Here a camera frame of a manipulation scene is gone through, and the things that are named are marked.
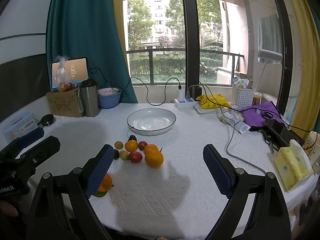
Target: finger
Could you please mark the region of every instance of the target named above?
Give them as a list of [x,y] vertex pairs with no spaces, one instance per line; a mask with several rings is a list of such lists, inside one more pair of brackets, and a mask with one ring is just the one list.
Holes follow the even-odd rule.
[[17,217],[19,215],[17,209],[5,201],[0,201],[0,211],[10,217]]

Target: blue bowl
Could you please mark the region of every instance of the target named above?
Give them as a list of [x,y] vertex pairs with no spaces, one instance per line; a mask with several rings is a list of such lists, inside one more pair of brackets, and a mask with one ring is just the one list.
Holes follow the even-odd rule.
[[100,107],[113,108],[119,103],[122,90],[120,88],[113,88],[113,89],[117,90],[117,92],[109,95],[107,95],[107,93],[110,93],[110,91],[113,91],[110,88],[103,88],[98,90],[98,104]]

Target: screw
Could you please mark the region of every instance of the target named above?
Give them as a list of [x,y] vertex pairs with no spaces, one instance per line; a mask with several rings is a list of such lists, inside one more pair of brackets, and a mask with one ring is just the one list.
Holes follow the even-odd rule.
[[270,179],[274,179],[275,175],[274,175],[274,173],[272,173],[272,172],[268,172],[268,177],[269,177]]
[[74,169],[72,170],[72,172],[73,172],[74,174],[79,174],[81,171],[82,171],[82,169],[79,168],[79,167],[74,168]]
[[42,178],[47,179],[50,177],[50,173],[46,172],[45,174],[42,175]]
[[244,174],[244,169],[242,169],[242,168],[236,168],[236,173],[238,173],[238,174]]

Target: yellow tissue pack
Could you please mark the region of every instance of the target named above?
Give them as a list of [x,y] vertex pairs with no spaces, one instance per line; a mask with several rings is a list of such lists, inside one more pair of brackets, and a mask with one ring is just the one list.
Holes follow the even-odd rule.
[[[217,100],[218,104],[231,107],[222,95],[216,94],[216,95],[214,95],[214,98]],[[208,99],[211,100],[212,102],[216,103],[216,101],[213,99],[213,97],[211,95],[208,96],[208,98],[205,95],[202,95],[202,96],[199,96],[196,98],[196,100],[200,100],[200,106],[203,109],[210,109],[210,108],[218,108],[219,107],[217,104],[210,102]]]
[[287,191],[313,173],[307,155],[295,140],[290,141],[290,147],[280,148],[273,162]]

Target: bowl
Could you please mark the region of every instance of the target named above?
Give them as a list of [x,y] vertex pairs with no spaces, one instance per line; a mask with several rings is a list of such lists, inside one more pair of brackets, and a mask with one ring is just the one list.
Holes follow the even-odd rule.
[[98,104],[102,108],[113,108],[120,100],[122,90],[120,88],[103,88],[98,90]]
[[176,115],[163,108],[146,108],[129,115],[127,124],[131,131],[142,135],[157,135],[169,131]]

